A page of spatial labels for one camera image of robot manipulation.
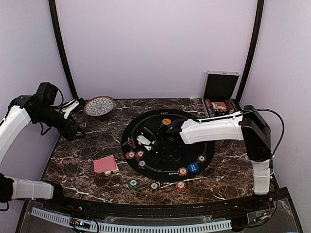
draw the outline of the green poker chip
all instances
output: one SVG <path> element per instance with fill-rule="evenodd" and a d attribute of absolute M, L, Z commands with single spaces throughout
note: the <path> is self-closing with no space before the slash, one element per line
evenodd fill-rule
<path fill-rule="evenodd" d="M 128 187 L 131 190 L 137 190 L 137 188 L 138 188 L 138 181 L 137 180 L 130 180 L 128 182 Z"/>

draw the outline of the black circular mat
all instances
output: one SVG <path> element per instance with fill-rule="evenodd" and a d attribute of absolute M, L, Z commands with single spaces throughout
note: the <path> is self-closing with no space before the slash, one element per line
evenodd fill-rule
<path fill-rule="evenodd" d="M 174 121 L 177 119 L 188 119 L 191 117 L 193 117 L 192 114 L 175 109 L 153 110 L 139 115 L 127 125 L 123 132 L 121 139 L 121 148 L 124 157 L 130 151 L 137 152 L 139 150 L 143 150 L 147 152 L 147 149 L 143 145 L 140 145 L 136 140 L 136 137 L 139 134 L 139 129 L 147 120 L 153 118 L 156 121 L 161 122 L 165 118 Z M 135 147 L 129 146 L 129 144 L 124 145 L 126 142 L 128 142 L 129 140 L 131 141 L 132 139 L 134 140 Z M 178 141 L 178 145 L 178 160 L 161 161 L 158 165 L 147 164 L 147 167 L 145 169 L 141 169 L 138 166 L 138 163 L 141 159 L 127 159 L 126 157 L 125 159 L 135 171 L 145 177 L 157 181 L 176 182 L 190 179 L 202 172 L 205 168 L 207 168 L 215 153 L 214 141 L 198 142 L 192 145 L 186 145 L 180 139 Z M 204 156 L 206 160 L 203 163 L 199 163 L 199 156 Z M 192 163 L 195 163 L 199 166 L 197 172 L 192 173 L 188 171 L 187 175 L 184 177 L 178 175 L 177 172 L 181 167 L 188 168 L 189 164 Z"/>

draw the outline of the black metal frame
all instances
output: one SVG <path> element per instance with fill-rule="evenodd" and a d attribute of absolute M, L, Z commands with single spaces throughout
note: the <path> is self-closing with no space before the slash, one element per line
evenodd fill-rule
<path fill-rule="evenodd" d="M 242 74 L 240 86 L 239 86 L 238 93 L 236 96 L 236 100 L 238 102 L 241 101 L 241 98 L 242 98 L 242 95 L 243 95 L 243 92 L 244 92 L 244 89 L 246 86 L 247 78 L 249 75 L 249 71 L 251 70 L 251 66 L 252 66 L 252 62 L 253 62 L 253 58 L 254 58 L 254 54 L 255 54 L 255 49 L 256 49 L 256 45 L 257 45 L 259 30 L 260 30 L 263 5 L 264 5 L 264 0 L 258 0 L 252 39 L 251 39 L 251 43 L 249 46 L 248 55 L 246 58 L 246 63 L 245 63 L 244 71 Z"/>
<path fill-rule="evenodd" d="M 294 207 L 292 198 L 288 189 L 278 188 L 276 191 L 271 191 L 270 197 L 273 201 L 282 200 L 287 198 L 291 206 L 291 210 L 294 215 L 294 220 L 299 233 L 302 233 L 302 227 L 297 216 L 296 209 Z M 185 204 L 185 205 L 129 205 L 129 204 L 111 204 L 96 201 L 87 201 L 74 198 L 66 198 L 67 204 L 70 204 L 74 209 L 83 209 L 83 212 L 90 216 L 105 220 L 107 217 L 125 217 L 125 218 L 183 218 L 183 217 L 196 217 L 196 216 L 212 216 L 213 219 L 231 219 L 239 220 L 245 218 L 247 213 L 254 210 L 238 210 L 234 208 L 239 203 L 245 203 L 253 200 L 253 196 L 247 196 L 243 198 L 237 198 L 232 200 L 222 200 L 213 202 L 204 202 L 197 204 Z M 85 215 L 82 212 L 73 212 L 72 210 L 64 210 L 55 206 L 53 203 L 38 200 L 43 203 L 43 208 L 58 211 L 61 213 L 73 215 L 74 217 L 83 218 Z"/>
<path fill-rule="evenodd" d="M 51 18 L 52 18 L 52 23 L 53 23 L 53 28 L 54 28 L 55 39 L 56 39 L 56 43 L 58 47 L 59 56 L 63 64 L 65 76 L 66 76 L 72 97 L 75 99 L 78 99 L 78 93 L 74 86 L 74 82 L 72 79 L 72 75 L 70 72 L 70 68 L 69 68 L 69 64 L 68 64 L 68 60 L 67 60 L 67 56 L 66 56 L 66 52 L 64 48 L 62 34 L 60 31 L 60 27 L 59 27 L 55 0 L 49 0 L 49 5 L 50 5 L 50 13 L 51 13 Z"/>
<path fill-rule="evenodd" d="M 78 98 L 77 90 L 75 88 L 75 85 L 74 85 L 74 82 L 72 79 L 72 75 L 70 72 L 70 68 L 68 65 L 68 60 L 66 57 L 64 43 L 63 43 L 63 39 L 62 39 L 60 27 L 59 27 L 59 21 L 58 21 L 58 16 L 57 16 L 57 8 L 56 8 L 55 0 L 49 0 L 49 5 L 50 5 L 51 18 L 52 18 L 52 23 L 53 23 L 53 28 L 54 28 L 54 34 L 55 34 L 55 38 L 56 38 L 56 42 L 57 42 L 57 46 L 58 46 L 59 55 L 60 55 L 60 58 L 62 60 L 66 79 L 67 79 L 67 82 L 68 82 L 72 96 L 74 98 Z M 261 23 L 262 12 L 263 12 L 263 5 L 264 5 L 264 0 L 258 0 L 256 16 L 255 16 L 255 23 L 254 23 L 253 33 L 252 33 L 252 39 L 250 42 L 249 51 L 248 51 L 248 55 L 246 58 L 244 71 L 243 71 L 243 74 L 241 77 L 240 86 L 239 86 L 237 96 L 236 96 L 236 100 L 238 102 L 241 101 L 241 98 L 242 98 L 242 95 L 243 95 L 243 92 L 244 92 L 244 89 L 246 86 L 247 78 L 248 78 L 248 75 L 249 75 L 249 72 L 250 72 L 250 69 L 252 66 L 252 62 L 253 62 L 253 58 L 254 58 L 254 54 L 255 54 L 255 49 L 256 49 L 256 44 L 257 44 L 257 40 L 258 40 L 258 35 L 259 35 L 260 23 Z"/>

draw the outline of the patterned bowl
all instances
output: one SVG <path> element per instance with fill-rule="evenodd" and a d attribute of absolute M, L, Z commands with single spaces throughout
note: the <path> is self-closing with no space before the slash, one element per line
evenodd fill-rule
<path fill-rule="evenodd" d="M 109 113 L 115 107 L 115 101 L 109 96 L 98 96 L 89 100 L 84 106 L 84 112 L 97 117 Z"/>

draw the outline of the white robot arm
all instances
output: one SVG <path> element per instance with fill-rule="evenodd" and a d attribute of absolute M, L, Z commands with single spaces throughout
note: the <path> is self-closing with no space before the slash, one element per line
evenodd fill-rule
<path fill-rule="evenodd" d="M 256 113 L 245 114 L 255 108 L 245 106 L 244 111 L 206 119 L 176 120 L 167 130 L 163 126 L 145 123 L 137 140 L 152 154 L 163 154 L 161 148 L 174 148 L 171 138 L 185 144 L 215 140 L 244 140 L 247 155 L 253 165 L 254 193 L 265 195 L 270 187 L 271 131 L 269 125 Z"/>
<path fill-rule="evenodd" d="M 7 115 L 0 122 L 0 167 L 12 143 L 30 122 L 45 123 L 50 128 L 56 127 L 69 141 L 85 136 L 79 125 L 70 117 L 72 110 L 81 106 L 84 101 L 72 100 L 62 106 L 51 106 L 57 91 L 58 88 L 54 85 L 41 83 L 36 94 L 20 96 L 11 102 Z M 15 179 L 1 173 L 0 187 L 0 202 L 3 203 L 11 199 L 51 199 L 54 193 L 54 186 L 50 183 Z"/>

